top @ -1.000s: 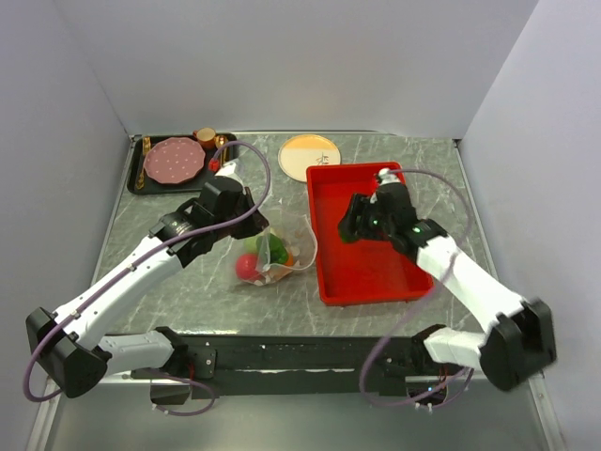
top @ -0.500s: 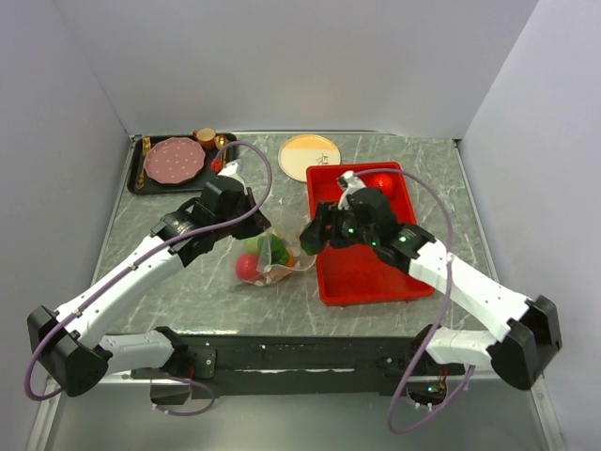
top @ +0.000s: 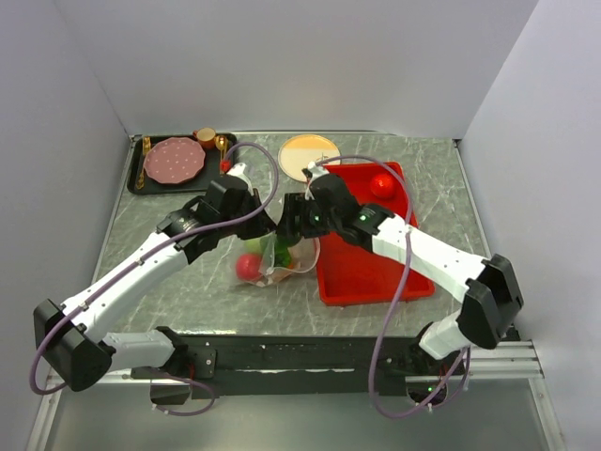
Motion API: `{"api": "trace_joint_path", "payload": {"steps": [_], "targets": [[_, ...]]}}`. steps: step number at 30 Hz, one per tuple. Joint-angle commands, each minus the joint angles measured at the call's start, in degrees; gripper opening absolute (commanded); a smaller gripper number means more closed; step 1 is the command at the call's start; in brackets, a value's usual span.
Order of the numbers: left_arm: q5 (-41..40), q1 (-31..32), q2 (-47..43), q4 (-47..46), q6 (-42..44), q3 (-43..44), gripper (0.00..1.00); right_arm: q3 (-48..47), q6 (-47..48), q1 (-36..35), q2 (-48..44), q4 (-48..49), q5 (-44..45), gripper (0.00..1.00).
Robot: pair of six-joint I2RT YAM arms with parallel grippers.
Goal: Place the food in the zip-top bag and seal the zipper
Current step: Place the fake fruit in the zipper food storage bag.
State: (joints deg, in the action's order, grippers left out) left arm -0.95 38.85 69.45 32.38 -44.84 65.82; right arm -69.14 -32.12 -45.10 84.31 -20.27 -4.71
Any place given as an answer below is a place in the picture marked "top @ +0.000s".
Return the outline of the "red apple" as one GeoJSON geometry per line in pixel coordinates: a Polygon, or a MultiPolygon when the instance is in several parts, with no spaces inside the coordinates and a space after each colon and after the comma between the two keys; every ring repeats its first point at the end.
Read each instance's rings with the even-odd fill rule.
{"type": "Polygon", "coordinates": [[[236,276],[245,282],[254,282],[261,278],[262,256],[254,253],[243,254],[238,257],[235,265],[236,276]]]}

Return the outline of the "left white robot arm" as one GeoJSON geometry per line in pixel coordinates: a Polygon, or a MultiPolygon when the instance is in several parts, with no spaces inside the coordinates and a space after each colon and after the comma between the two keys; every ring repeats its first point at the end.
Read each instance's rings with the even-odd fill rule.
{"type": "Polygon", "coordinates": [[[145,334],[115,334],[114,324],[148,291],[213,250],[219,240],[255,238],[273,229],[247,177],[218,177],[204,194],[169,213],[135,253],[97,283],[61,304],[45,300],[35,308],[37,359],[45,359],[74,392],[123,368],[154,367],[168,378],[185,372],[192,359],[176,333],[161,327],[145,334]]]}

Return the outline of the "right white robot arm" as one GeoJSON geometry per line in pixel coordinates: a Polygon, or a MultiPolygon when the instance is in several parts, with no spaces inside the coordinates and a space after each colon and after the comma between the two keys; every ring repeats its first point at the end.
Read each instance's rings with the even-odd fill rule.
{"type": "Polygon", "coordinates": [[[389,260],[444,288],[461,307],[419,334],[412,366],[432,374],[449,354],[476,346],[493,350],[523,307],[508,258],[463,252],[379,204],[361,204],[337,175],[315,177],[303,194],[287,194],[278,237],[293,242],[334,233],[344,242],[389,260]]]}

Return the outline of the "light green apple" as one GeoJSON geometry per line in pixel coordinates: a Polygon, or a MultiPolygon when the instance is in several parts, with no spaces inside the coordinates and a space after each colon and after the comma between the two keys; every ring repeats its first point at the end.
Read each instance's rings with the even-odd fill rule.
{"type": "Polygon", "coordinates": [[[247,240],[244,246],[248,253],[263,254],[271,246],[271,236],[247,240]]]}

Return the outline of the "clear zip top bag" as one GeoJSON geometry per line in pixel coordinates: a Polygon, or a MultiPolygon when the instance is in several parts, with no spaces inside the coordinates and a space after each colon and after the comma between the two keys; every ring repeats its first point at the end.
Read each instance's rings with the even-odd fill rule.
{"type": "Polygon", "coordinates": [[[320,240],[304,237],[298,224],[287,219],[276,222],[261,211],[243,225],[253,235],[246,240],[235,240],[236,253],[230,268],[237,282],[265,288],[316,267],[321,254],[320,240]]]}

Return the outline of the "red tomato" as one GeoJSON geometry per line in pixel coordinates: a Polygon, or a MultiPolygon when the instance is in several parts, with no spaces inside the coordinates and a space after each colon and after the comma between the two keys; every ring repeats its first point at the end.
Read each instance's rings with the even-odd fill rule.
{"type": "Polygon", "coordinates": [[[387,173],[373,176],[369,186],[371,193],[379,199],[391,199],[395,196],[395,180],[387,173]]]}

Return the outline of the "green bell pepper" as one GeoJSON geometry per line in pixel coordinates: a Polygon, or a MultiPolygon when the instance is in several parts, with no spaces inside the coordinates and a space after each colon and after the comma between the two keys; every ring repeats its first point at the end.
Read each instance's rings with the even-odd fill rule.
{"type": "Polygon", "coordinates": [[[288,268],[292,263],[292,256],[290,255],[289,248],[280,243],[276,243],[273,248],[274,251],[274,266],[288,268]]]}

